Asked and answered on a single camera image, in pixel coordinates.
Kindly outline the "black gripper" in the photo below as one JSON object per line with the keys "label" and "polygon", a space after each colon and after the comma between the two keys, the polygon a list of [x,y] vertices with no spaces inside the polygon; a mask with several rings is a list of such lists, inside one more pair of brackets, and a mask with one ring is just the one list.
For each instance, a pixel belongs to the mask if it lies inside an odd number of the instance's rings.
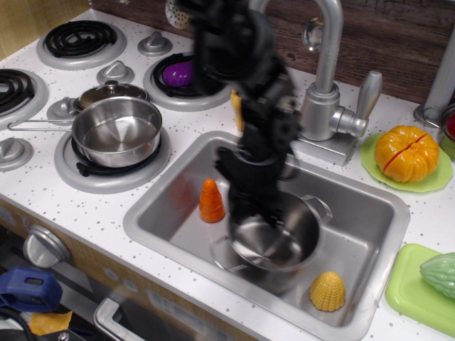
{"label": "black gripper", "polygon": [[273,140],[255,126],[246,126],[233,149],[220,147],[216,168],[230,183],[229,211],[232,221],[240,223],[259,215],[271,227],[284,216],[278,180],[284,170],[289,142],[275,148]]}

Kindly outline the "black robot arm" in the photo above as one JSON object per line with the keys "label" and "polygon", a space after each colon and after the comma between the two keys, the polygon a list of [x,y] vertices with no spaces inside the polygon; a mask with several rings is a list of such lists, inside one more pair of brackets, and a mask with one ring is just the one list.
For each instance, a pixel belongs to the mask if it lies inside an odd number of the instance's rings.
{"label": "black robot arm", "polygon": [[245,123],[235,149],[218,150],[216,168],[230,182],[230,213],[259,214],[283,227],[289,214],[277,182],[301,130],[294,86],[267,18],[247,1],[177,1],[194,30],[193,72],[199,92],[229,85]]}

